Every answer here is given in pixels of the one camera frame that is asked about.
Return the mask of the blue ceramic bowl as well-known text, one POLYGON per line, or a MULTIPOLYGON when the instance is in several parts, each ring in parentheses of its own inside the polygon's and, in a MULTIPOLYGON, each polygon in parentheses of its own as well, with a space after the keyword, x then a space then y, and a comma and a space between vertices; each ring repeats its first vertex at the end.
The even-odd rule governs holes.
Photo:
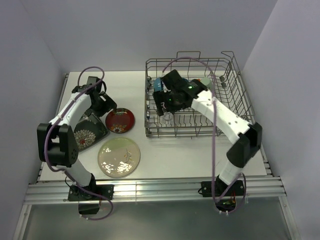
POLYGON ((163 91, 163 83, 162 83, 162 78, 157 77, 154 82, 153 82, 153 91, 154 92, 161 92, 163 91))

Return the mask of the red floral round plate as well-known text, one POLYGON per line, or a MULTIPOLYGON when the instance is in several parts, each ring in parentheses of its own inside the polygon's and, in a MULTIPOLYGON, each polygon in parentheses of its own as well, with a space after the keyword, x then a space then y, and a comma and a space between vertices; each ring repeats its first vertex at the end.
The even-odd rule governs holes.
POLYGON ((131 110, 127 108, 117 108, 107 114, 105 126, 112 133, 123 134, 134 127, 135 121, 135 116, 131 110))

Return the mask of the clear glass cup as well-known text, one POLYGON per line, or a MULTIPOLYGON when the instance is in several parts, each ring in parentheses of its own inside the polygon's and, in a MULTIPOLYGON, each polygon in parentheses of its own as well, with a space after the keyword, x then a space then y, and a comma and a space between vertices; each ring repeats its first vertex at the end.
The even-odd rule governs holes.
POLYGON ((171 112, 165 112, 163 116, 160 117, 160 121, 163 126, 171 127, 174 122, 174 115, 171 112))

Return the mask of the black floral square plate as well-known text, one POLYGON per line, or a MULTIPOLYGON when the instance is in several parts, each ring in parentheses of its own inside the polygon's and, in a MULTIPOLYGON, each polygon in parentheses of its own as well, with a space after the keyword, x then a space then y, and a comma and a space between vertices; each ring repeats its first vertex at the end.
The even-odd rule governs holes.
POLYGON ((84 114, 74 128, 73 135, 80 152, 97 144, 109 134, 101 119, 93 112, 84 114))

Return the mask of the light green cup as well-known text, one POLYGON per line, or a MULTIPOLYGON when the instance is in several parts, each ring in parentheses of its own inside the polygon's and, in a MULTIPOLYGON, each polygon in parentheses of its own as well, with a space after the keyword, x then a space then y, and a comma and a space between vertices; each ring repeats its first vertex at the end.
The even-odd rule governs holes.
POLYGON ((200 79, 201 83, 205 85, 211 92, 214 91, 213 81, 209 77, 203 77, 200 79))

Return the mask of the large cream round plate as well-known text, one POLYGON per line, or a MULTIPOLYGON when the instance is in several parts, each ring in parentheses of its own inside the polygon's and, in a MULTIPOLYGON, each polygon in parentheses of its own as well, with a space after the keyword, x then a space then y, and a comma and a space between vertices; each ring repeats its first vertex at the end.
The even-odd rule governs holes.
POLYGON ((97 155, 100 170, 110 178, 124 178, 136 170, 141 151, 136 142, 127 137, 106 141, 97 155))

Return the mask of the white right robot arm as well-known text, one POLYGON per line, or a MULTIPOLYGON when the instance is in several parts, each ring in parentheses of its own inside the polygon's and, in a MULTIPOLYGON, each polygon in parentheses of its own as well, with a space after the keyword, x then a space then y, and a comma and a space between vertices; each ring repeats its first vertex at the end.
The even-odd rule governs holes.
POLYGON ((175 69, 159 77, 152 95, 159 116, 191 108, 212 122, 214 130, 221 130, 228 138, 232 146, 215 181, 220 194, 229 194, 234 188, 233 181, 261 148, 262 126, 242 119, 221 103, 200 80, 188 81, 175 69))

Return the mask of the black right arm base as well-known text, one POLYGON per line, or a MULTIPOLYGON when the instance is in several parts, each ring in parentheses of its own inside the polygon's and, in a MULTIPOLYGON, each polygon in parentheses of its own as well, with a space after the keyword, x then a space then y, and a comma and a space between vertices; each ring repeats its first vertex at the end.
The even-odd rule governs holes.
POLYGON ((211 181, 202 181, 200 185, 197 191, 198 194, 203 198, 213 198, 215 208, 221 215, 229 215, 246 200, 247 182, 244 180, 236 180, 232 185, 228 186, 217 178, 213 189, 211 181))

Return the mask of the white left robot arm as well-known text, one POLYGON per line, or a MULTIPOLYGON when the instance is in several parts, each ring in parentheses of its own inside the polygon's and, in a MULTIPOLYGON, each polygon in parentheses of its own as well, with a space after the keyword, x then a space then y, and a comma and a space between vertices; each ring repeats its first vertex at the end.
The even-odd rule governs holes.
POLYGON ((102 78, 77 85, 62 110, 49 123, 37 127, 39 158, 52 172, 63 172, 72 181, 71 191, 82 198, 102 198, 96 179, 79 160, 79 148, 74 130, 85 113, 103 116, 114 110, 116 103, 105 93, 102 78))

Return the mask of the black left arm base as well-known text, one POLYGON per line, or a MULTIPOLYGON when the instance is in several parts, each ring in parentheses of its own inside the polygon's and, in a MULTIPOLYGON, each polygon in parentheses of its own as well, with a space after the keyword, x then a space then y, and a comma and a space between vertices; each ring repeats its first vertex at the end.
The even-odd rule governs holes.
MULTIPOLYGON (((108 200, 112 200, 114 193, 114 185, 97 185, 95 193, 97 195, 106 197, 108 200)), ((69 187, 67 200, 69 202, 78 202, 78 212, 80 215, 90 216, 96 215, 100 210, 101 201, 104 200, 104 198, 100 196, 88 194, 79 189, 77 186, 71 185, 69 187)))

